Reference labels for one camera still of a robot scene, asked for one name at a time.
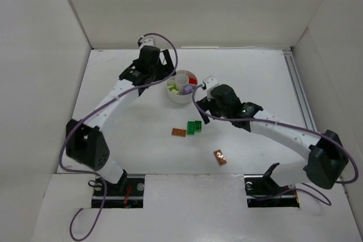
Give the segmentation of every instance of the white cardboard panel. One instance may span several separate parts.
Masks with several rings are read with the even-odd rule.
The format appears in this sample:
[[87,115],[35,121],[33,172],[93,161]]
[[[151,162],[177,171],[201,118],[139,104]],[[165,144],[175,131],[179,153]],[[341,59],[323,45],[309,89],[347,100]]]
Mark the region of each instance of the white cardboard panel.
[[[76,196],[85,196],[90,177],[58,176],[50,183],[54,197],[48,190],[45,195],[33,242],[71,242],[74,203],[82,199]],[[147,175],[144,208],[104,209],[87,241],[361,242],[341,185],[323,192],[332,207],[301,193],[300,209],[249,209],[242,175]],[[77,237],[88,232],[97,211],[80,213],[73,229]]]
[[135,48],[154,31],[178,46],[292,46],[321,1],[72,0],[96,48]]
[[90,47],[67,0],[0,0],[0,234],[28,242]]
[[[297,65],[316,125],[339,133],[363,170],[363,0],[324,0],[298,43]],[[352,168],[343,173],[353,175]],[[363,178],[347,185],[349,201],[363,232]]]

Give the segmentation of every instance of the cable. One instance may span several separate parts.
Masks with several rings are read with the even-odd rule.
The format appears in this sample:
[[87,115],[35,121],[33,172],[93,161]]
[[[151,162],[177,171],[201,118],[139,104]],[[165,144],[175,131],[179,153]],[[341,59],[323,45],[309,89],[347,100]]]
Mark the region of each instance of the cable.
[[320,194],[323,198],[325,198],[325,200],[326,200],[326,201],[324,201],[323,199],[321,199],[321,198],[319,198],[319,197],[315,196],[314,194],[310,193],[309,191],[306,191],[306,190],[304,190],[304,189],[300,189],[300,188],[290,188],[290,189],[287,189],[287,190],[285,190],[285,191],[282,191],[281,193],[276,194],[276,195],[274,195],[274,196],[266,196],[266,197],[260,197],[260,198],[256,198],[256,197],[254,197],[254,196],[252,196],[252,197],[254,197],[257,201],[266,201],[266,200],[268,200],[268,199],[274,199],[274,198],[276,198],[276,197],[281,197],[282,195],[284,195],[284,194],[286,194],[286,193],[289,193],[289,192],[300,191],[300,192],[304,192],[304,193],[306,193],[306,194],[308,194],[308,195],[312,196],[313,198],[315,198],[316,200],[320,201],[321,203],[323,203],[323,204],[325,204],[325,205],[327,205],[327,206],[331,206],[331,205],[332,205],[332,203],[331,203],[330,199],[328,199],[328,197],[327,197],[327,196],[325,196],[322,192],[320,192],[320,191],[319,191],[319,190],[317,190],[316,188],[314,188],[314,187],[310,186],[309,184],[302,183],[302,185],[304,185],[304,186],[306,186],[306,187],[309,187],[310,189],[312,189],[312,190],[314,190],[314,191],[318,192],[318,193],[319,193],[319,194]]
[[137,89],[141,89],[141,88],[148,88],[150,86],[153,86],[153,85],[156,85],[156,84],[159,84],[159,83],[162,83],[164,81],[166,81],[168,78],[170,78],[171,76],[173,76],[173,74],[175,73],[176,71],[176,68],[178,66],[178,53],[176,52],[176,48],[174,46],[174,44],[165,36],[161,35],[161,34],[158,34],[158,33],[155,33],[155,32],[150,32],[150,33],[147,33],[147,34],[144,34],[143,36],[141,36],[139,39],[138,39],[138,43],[141,42],[142,39],[144,39],[145,37],[147,36],[158,36],[162,39],[164,39],[165,41],[167,41],[174,53],[175,53],[175,66],[174,66],[174,69],[173,71],[164,79],[162,80],[158,80],[156,82],[153,82],[153,83],[149,83],[149,84],[144,84],[144,85],[140,85],[140,86],[135,86],[131,89],[128,89],[124,92],[122,92],[121,94],[119,94],[118,96],[116,96],[115,98],[111,99],[109,102],[103,104],[102,106],[100,106],[99,108],[95,109],[94,111],[92,111],[90,114],[88,114],[85,118],[81,119],[76,125],[75,127],[70,131],[70,133],[67,135],[66,139],[64,140],[64,143],[61,147],[61,152],[59,154],[59,165],[60,167],[65,170],[65,171],[68,171],[68,172],[73,172],[73,173],[82,173],[82,174],[93,174],[93,175],[96,175],[98,177],[100,177],[102,183],[103,183],[103,187],[104,187],[104,193],[103,193],[103,198],[102,198],[102,202],[101,202],[101,205],[100,205],[100,209],[97,213],[97,216],[95,218],[95,221],[93,222],[91,228],[90,228],[90,231],[83,237],[83,238],[76,238],[74,235],[73,235],[73,232],[72,232],[72,226],[73,226],[73,222],[75,220],[75,218],[77,217],[77,215],[83,210],[83,208],[79,209],[77,211],[77,213],[75,213],[75,215],[73,216],[73,219],[71,220],[70,222],[70,226],[69,226],[69,234],[70,234],[70,237],[74,240],[74,241],[83,241],[85,240],[87,237],[89,237],[89,235],[92,233],[93,229],[95,228],[96,226],[96,223],[100,217],[100,214],[101,214],[101,211],[102,211],[102,208],[104,207],[104,203],[105,203],[105,199],[106,199],[106,195],[107,195],[107,184],[106,184],[106,181],[105,179],[103,179],[101,177],[100,174],[98,174],[97,172],[95,171],[83,171],[83,170],[74,170],[74,169],[70,169],[70,168],[66,168],[64,165],[63,165],[63,162],[62,162],[62,157],[63,157],[63,153],[64,153],[64,149],[66,149],[66,146],[70,140],[70,138],[73,136],[73,134],[77,131],[77,129],[86,121],[88,120],[90,117],[92,117],[93,115],[95,115],[96,113],[98,113],[99,111],[103,110],[104,108],[106,108],[107,106],[109,106],[110,104],[114,103],[116,100],[118,100],[120,97],[134,91],[134,90],[137,90]]
[[313,130],[309,130],[306,128],[302,128],[299,126],[294,126],[294,125],[290,125],[290,124],[286,124],[286,123],[282,123],[282,122],[276,122],[276,121],[272,121],[272,120],[265,120],[265,119],[257,119],[257,118],[222,118],[222,117],[216,117],[216,116],[212,116],[211,114],[206,113],[204,110],[202,110],[199,105],[196,103],[195,100],[195,93],[197,91],[198,88],[202,87],[203,84],[198,85],[194,91],[193,91],[193,95],[192,95],[192,100],[193,103],[195,105],[195,107],[198,109],[198,111],[212,119],[215,120],[221,120],[221,121],[228,121],[228,122],[241,122],[241,121],[252,121],[252,122],[264,122],[264,123],[270,123],[270,124],[275,124],[278,126],[282,126],[282,127],[286,127],[289,129],[294,129],[294,130],[300,130],[300,131],[305,131],[307,133],[311,133],[314,135],[317,135],[329,142],[331,142],[333,145],[335,145],[336,147],[338,147],[347,157],[348,159],[351,161],[353,168],[354,168],[354,177],[353,179],[349,180],[349,181],[337,181],[337,184],[351,184],[353,182],[355,182],[358,179],[359,176],[359,170],[358,170],[358,166],[356,164],[356,162],[354,161],[353,157],[349,154],[349,152],[339,143],[335,142],[333,139],[330,139],[329,137],[327,137],[326,135],[319,133],[317,131],[313,131]]
[[126,194],[126,196],[125,196],[125,198],[124,198],[124,204],[125,204],[125,207],[126,207],[127,202],[129,201],[130,193],[131,193],[131,185],[129,185],[129,186],[127,187],[127,194]]

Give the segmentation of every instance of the white wall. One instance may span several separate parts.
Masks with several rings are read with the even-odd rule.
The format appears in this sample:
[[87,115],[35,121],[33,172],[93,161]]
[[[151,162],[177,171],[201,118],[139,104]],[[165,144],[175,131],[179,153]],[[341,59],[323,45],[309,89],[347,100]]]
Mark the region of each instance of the white wall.
[[158,31],[176,45],[295,45],[321,0],[72,0],[93,47],[135,48]]
[[28,241],[90,47],[67,0],[0,0],[0,234]]
[[[317,127],[336,130],[361,178],[348,185],[363,233],[363,0],[324,0],[294,49]],[[344,178],[353,176],[352,169]]]

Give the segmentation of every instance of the lego brick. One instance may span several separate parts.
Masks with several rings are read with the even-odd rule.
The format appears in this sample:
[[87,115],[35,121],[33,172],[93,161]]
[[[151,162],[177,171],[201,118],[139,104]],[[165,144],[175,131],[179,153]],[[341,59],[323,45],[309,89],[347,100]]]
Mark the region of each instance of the lego brick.
[[221,150],[217,150],[215,151],[214,153],[214,156],[216,157],[217,161],[218,161],[218,164],[220,165],[224,165],[227,163],[226,159],[225,159],[225,156],[223,155],[222,151]]
[[191,92],[193,92],[193,87],[192,87],[192,86],[188,85],[188,86],[186,86],[186,87],[184,88],[184,94],[185,94],[185,95],[188,95],[188,94],[190,94]]
[[171,135],[185,137],[187,136],[187,131],[173,128]]
[[194,125],[195,125],[195,129],[194,129],[195,132],[199,133],[202,131],[202,121],[195,121]]
[[194,135],[194,127],[195,127],[194,122],[193,121],[188,121],[187,133]]
[[189,83],[197,85],[197,80],[196,79],[189,79]]

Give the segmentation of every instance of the orange lego brick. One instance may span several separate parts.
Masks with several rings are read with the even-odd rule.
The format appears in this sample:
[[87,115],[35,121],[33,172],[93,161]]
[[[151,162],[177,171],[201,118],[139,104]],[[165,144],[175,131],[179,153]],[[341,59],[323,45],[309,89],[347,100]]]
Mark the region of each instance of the orange lego brick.
[[187,131],[173,128],[171,135],[185,137],[187,136]]
[[220,165],[224,165],[227,163],[226,159],[225,159],[225,156],[223,155],[222,151],[221,150],[217,150],[215,151],[214,153],[214,156],[216,157],[217,161],[218,161],[218,164]]

